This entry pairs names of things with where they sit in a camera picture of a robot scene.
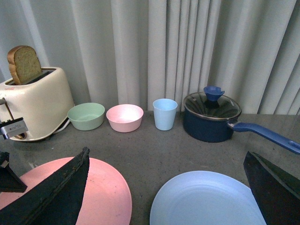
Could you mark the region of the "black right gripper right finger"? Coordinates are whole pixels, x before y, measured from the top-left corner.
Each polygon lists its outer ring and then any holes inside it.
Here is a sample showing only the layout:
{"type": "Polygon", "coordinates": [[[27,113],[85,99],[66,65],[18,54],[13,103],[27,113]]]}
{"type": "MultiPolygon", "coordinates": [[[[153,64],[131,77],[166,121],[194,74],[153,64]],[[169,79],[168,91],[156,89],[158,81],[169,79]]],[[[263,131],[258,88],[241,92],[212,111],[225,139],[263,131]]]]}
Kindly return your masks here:
{"type": "Polygon", "coordinates": [[[255,152],[247,152],[243,166],[266,224],[298,225],[300,180],[255,152]]]}

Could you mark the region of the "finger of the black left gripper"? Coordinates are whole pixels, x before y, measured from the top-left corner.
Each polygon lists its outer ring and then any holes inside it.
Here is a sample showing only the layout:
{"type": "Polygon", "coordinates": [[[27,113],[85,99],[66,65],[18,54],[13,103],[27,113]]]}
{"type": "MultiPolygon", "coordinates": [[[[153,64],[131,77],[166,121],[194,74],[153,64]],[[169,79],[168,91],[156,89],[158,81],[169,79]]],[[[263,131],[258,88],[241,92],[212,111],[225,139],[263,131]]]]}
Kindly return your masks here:
{"type": "Polygon", "coordinates": [[[12,171],[9,165],[9,153],[0,153],[0,191],[24,193],[25,183],[12,171]]]}

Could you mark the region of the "silver left-arm gripper body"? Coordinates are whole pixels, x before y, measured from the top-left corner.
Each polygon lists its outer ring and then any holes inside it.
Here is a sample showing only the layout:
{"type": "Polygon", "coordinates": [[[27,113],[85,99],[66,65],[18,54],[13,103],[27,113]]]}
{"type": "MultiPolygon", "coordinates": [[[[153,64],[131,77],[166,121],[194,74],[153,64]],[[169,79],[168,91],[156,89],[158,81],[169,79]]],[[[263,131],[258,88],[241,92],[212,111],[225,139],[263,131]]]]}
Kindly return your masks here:
{"type": "Polygon", "coordinates": [[[4,139],[24,134],[27,131],[28,128],[23,117],[8,120],[0,124],[0,135],[3,136],[4,139]]]}

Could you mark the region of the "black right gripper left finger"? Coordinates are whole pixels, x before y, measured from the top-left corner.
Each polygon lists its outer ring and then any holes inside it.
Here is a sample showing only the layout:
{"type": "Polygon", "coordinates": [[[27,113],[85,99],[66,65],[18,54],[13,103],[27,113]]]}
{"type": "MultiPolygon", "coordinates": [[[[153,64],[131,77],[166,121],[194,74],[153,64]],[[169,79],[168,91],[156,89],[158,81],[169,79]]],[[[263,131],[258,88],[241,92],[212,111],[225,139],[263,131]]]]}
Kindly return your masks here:
{"type": "Polygon", "coordinates": [[[0,211],[2,225],[74,225],[83,203],[89,148],[0,211]]]}

